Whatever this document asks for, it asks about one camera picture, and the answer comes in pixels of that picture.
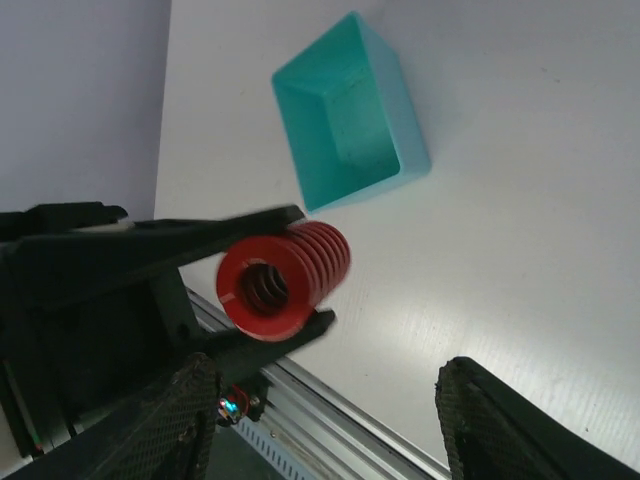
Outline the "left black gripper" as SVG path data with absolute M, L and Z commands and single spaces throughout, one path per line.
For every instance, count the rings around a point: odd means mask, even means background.
M 20 456 L 65 443 L 196 342 L 178 266 L 304 218 L 296 205 L 136 223 L 100 202 L 3 213 L 1 407 Z

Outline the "teal plastic bin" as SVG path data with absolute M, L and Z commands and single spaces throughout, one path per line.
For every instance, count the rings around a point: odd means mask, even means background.
M 274 72 L 306 210 L 349 205 L 431 169 L 396 52 L 351 12 Z

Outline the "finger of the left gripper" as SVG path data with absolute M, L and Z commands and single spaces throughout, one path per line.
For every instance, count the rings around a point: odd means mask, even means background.
M 199 351 L 214 362 L 223 383 L 238 383 L 321 338 L 335 321 L 333 310 L 313 311 L 301 330 L 276 342 L 261 341 L 231 329 L 211 335 Z

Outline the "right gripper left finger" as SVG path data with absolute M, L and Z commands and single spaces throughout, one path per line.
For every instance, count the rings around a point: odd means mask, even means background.
M 101 421 L 11 479 L 203 479 L 219 389 L 213 360 L 190 356 Z

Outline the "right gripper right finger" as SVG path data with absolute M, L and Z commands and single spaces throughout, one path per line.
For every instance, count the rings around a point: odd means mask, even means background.
M 439 369 L 435 404 L 453 479 L 637 479 L 469 357 Z

